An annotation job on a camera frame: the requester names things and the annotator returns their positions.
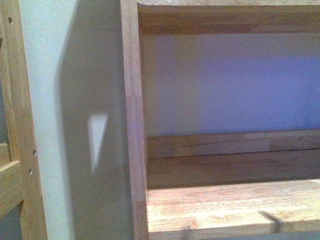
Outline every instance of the wooden shelf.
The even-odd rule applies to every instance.
[[[149,239],[318,231],[319,156],[296,150],[149,159]]]
[[[138,0],[144,35],[318,33],[320,0]]]

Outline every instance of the wall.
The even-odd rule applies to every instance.
[[[119,1],[20,8],[48,238],[132,240]]]
[[[320,34],[143,40],[150,136],[320,128]]]

